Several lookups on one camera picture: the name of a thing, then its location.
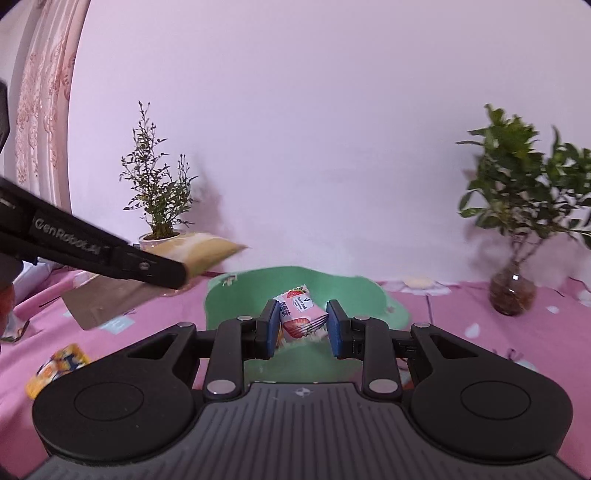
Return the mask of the green plastic bowl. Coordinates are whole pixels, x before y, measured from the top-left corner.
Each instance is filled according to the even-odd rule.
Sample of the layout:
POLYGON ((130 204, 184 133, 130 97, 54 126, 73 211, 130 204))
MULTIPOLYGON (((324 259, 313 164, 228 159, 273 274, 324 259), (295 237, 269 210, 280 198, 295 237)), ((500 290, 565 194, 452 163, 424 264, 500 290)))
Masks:
POLYGON ((230 318, 259 316, 267 301, 280 302, 280 331, 270 360, 245 362, 245 381, 346 382, 361 378, 361 362, 332 354, 325 306, 339 301, 351 316, 370 316, 402 330, 408 310, 365 277, 334 276, 303 267, 271 267, 220 275, 208 282, 207 329, 230 318))

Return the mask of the pink printed tablecloth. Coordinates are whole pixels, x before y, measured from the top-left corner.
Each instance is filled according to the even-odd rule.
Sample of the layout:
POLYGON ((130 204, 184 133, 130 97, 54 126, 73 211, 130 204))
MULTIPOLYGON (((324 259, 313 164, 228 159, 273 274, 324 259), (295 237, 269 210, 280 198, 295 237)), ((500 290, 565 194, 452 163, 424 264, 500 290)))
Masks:
MULTIPOLYGON (((57 350, 78 344, 97 360, 178 321, 205 325, 208 281, 171 297, 159 297, 115 326, 83 331, 60 298, 79 278, 60 269, 19 303, 16 315, 30 323, 16 343, 1 347, 1 464, 25 476, 44 461, 45 450, 31 422, 32 402, 25 385, 57 350)), ((451 284, 436 296, 406 293, 394 283, 386 291, 414 322, 430 321, 457 336, 517 360, 552 378, 568 393, 574 419, 560 450, 561 459, 583 476, 590 474, 590 293, 577 280, 541 288, 533 309, 505 317, 488 302, 483 283, 451 284)))

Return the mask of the thin plant in white pot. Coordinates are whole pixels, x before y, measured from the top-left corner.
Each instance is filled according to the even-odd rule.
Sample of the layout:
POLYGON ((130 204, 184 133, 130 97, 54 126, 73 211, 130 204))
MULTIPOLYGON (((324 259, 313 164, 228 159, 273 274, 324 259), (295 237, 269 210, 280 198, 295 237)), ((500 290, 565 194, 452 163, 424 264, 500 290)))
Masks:
POLYGON ((127 182, 132 196, 123 207, 139 211, 149 228, 139 237, 139 245, 151 248, 180 235, 193 223, 186 219, 195 203, 192 184, 197 176, 180 154, 175 163, 164 149, 167 139, 158 135, 150 117, 149 102, 137 103, 139 119, 132 128, 133 149, 120 159, 119 179, 127 182))

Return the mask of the pink patterned curtain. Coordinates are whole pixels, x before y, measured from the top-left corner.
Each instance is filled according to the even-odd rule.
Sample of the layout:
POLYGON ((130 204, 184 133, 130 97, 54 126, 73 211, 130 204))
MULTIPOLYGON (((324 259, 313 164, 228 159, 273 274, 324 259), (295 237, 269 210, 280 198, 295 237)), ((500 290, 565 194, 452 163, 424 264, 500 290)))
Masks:
POLYGON ((68 117, 88 1, 20 1, 1 20, 10 132, 1 175, 69 211, 68 117))

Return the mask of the beige snack pouch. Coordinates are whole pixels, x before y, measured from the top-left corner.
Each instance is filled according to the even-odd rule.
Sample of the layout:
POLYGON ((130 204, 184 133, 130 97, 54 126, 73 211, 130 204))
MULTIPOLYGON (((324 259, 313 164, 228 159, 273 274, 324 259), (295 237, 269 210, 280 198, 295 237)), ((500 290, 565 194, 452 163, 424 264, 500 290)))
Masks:
POLYGON ((181 234, 148 250, 184 266, 186 279, 180 286, 164 288, 136 280, 95 276, 65 292, 62 300, 78 325, 91 330, 158 296, 192 288, 198 276, 242 250, 245 250, 242 244, 209 233, 181 234))

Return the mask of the yellow blue chips bag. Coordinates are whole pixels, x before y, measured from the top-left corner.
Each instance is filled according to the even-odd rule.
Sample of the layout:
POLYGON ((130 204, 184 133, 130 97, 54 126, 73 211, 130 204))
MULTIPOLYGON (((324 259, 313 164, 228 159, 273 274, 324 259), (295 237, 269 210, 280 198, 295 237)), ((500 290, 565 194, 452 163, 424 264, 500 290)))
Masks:
POLYGON ((76 371, 91 362, 91 359, 77 344, 70 344, 56 351, 25 386, 25 393, 34 400, 41 390, 52 381, 76 371))

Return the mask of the pink strawberry snack packet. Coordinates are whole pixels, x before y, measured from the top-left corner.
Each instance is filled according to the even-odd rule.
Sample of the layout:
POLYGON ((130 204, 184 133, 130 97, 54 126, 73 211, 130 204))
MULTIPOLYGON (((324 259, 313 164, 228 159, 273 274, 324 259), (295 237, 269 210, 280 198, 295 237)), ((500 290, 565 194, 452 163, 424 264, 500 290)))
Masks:
POLYGON ((325 325, 328 313, 315 304, 307 285, 291 288, 274 299, 280 305, 280 325, 287 342, 300 340, 325 325))

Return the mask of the leafy plant in glass vase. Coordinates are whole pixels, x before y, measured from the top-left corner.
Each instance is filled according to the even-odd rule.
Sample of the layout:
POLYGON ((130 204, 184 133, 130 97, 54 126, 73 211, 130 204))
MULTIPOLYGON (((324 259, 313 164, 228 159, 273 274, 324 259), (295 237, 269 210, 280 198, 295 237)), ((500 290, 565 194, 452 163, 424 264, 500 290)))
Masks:
POLYGON ((544 154, 535 148, 533 124, 491 104, 485 110, 489 124, 460 142, 480 153, 458 213, 509 239, 509 260, 491 278, 488 298, 497 312, 515 317, 533 306, 537 287, 526 266, 546 242, 566 236, 590 247, 590 150, 563 141, 553 127, 544 154))

